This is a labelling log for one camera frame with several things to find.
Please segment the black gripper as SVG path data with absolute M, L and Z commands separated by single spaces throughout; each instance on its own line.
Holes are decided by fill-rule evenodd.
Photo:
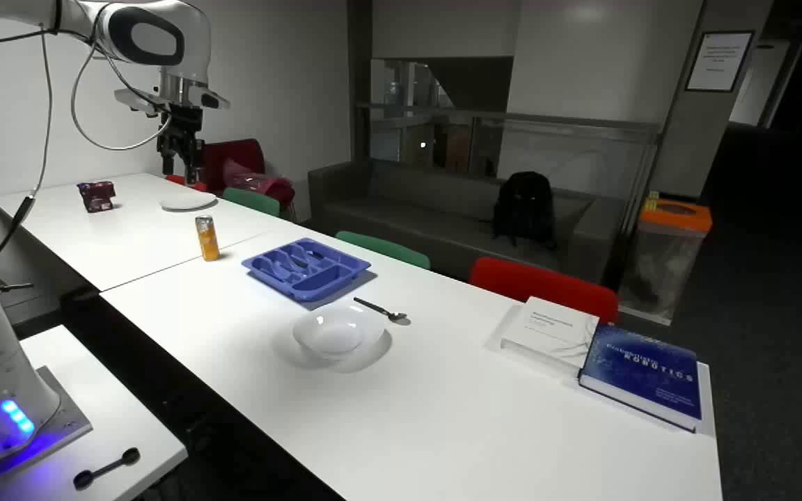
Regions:
M 201 168 L 201 138 L 202 111 L 191 104 L 172 104 L 163 120 L 163 131 L 155 138 L 162 155 L 162 171 L 175 175 L 175 163 L 183 163 L 180 175 L 186 181 L 197 178 Z

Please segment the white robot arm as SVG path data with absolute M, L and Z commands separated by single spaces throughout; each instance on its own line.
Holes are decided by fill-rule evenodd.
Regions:
M 37 34 L 70 34 L 94 52 L 162 71 L 159 91 L 124 89 L 162 116 L 152 142 L 162 168 L 180 162 L 201 168 L 207 109 L 226 109 L 208 86 L 212 21 L 188 0 L 0 0 L 0 18 L 34 24 Z M 34 370 L 0 306 L 0 461 L 31 447 L 62 409 L 62 394 Z

